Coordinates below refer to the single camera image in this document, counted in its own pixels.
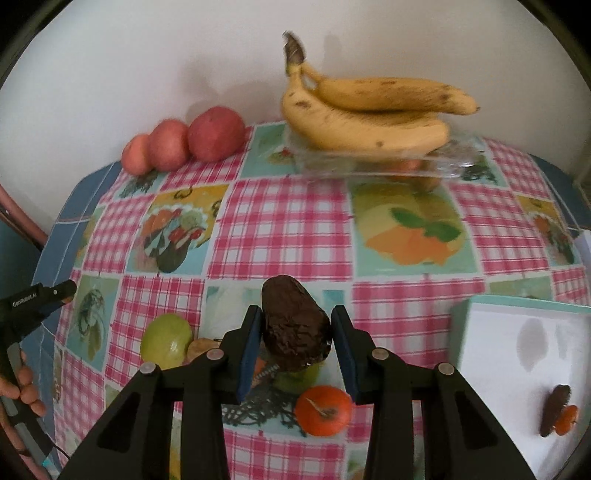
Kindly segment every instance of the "wrinkled brown date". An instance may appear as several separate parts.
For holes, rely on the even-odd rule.
[[[332,343],[330,320],[295,278],[269,278],[262,286],[262,309],[262,338],[281,369],[297,372],[326,359]]]

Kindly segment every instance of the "persimmon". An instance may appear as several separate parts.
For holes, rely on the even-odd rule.
[[[300,395],[294,414],[307,434],[330,437],[349,424],[352,409],[351,398],[345,392],[330,385],[318,385]]]
[[[579,416],[579,408],[576,405],[567,405],[560,413],[560,417],[554,424],[554,431],[556,435],[562,437],[571,431],[573,425],[577,423],[577,417]]]

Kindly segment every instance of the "finger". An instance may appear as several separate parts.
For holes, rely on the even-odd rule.
[[[4,377],[0,377],[0,395],[16,400],[21,394],[16,385],[11,384]]]
[[[39,391],[35,385],[27,385],[21,389],[21,400],[23,403],[30,405],[35,400],[39,399]]]
[[[17,373],[17,380],[19,385],[25,386],[33,383],[33,370],[29,367],[21,367]]]
[[[42,417],[47,413],[47,407],[41,400],[35,400],[33,403],[31,403],[31,410],[38,417]]]

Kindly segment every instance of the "checkered tablecloth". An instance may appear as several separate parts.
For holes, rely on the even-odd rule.
[[[446,359],[450,308],[474,294],[589,304],[584,266],[529,155],[475,138],[480,170],[425,194],[386,180],[305,179],[282,129],[250,128],[243,151],[223,162],[141,181],[120,172],[94,213],[58,220],[52,237],[69,239],[60,268],[79,285],[47,328],[55,353],[46,380],[55,387],[45,400],[62,448],[76,448],[136,373],[153,318],[176,312],[196,335],[214,335],[219,318],[240,315],[228,299],[254,301],[274,275],[296,277],[325,309],[344,303],[377,345],[425,367]],[[420,235],[391,219],[401,210],[452,234]],[[95,301],[104,329],[88,311],[81,317],[84,299]],[[90,335],[100,344],[90,348]],[[345,432],[312,440],[271,423],[228,425],[230,471],[235,479],[349,479],[371,418],[370,407],[355,407]],[[415,431],[420,438],[418,410]]]

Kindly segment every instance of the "screw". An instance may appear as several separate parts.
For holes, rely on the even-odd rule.
[[[212,348],[207,351],[206,355],[210,360],[220,360],[223,357],[223,350],[221,348]]]
[[[453,373],[456,371],[456,369],[453,368],[453,365],[452,364],[448,364],[446,362],[443,362],[442,364],[439,364],[439,366],[437,367],[437,369],[443,375],[453,375]]]
[[[144,375],[149,375],[154,370],[156,370],[156,364],[154,362],[146,362],[140,365],[139,371],[142,372]]]
[[[385,348],[374,348],[371,352],[371,356],[373,356],[376,360],[386,360],[390,354]]]

